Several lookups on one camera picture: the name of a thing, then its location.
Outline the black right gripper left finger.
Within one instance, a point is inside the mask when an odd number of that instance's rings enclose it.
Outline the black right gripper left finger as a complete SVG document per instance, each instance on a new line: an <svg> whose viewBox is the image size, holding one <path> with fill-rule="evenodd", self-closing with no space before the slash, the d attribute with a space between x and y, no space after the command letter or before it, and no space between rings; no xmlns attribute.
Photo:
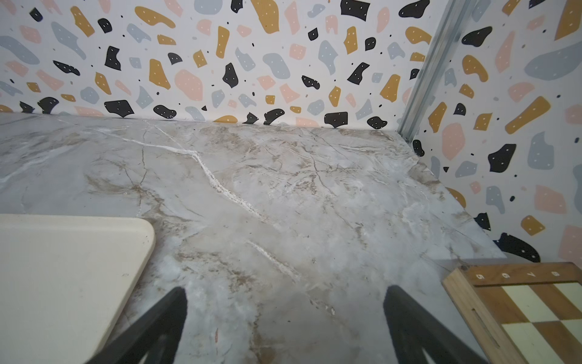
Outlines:
<svg viewBox="0 0 582 364"><path fill-rule="evenodd" d="M175 287L88 362L173 363L186 316L186 291Z"/></svg>

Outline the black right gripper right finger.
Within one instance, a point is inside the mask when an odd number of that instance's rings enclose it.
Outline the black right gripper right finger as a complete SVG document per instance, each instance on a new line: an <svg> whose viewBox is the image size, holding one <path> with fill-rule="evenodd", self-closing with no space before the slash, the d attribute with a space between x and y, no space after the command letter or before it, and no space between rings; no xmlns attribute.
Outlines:
<svg viewBox="0 0 582 364"><path fill-rule="evenodd" d="M386 323L399 363L485 363L401 287L387 288Z"/></svg>

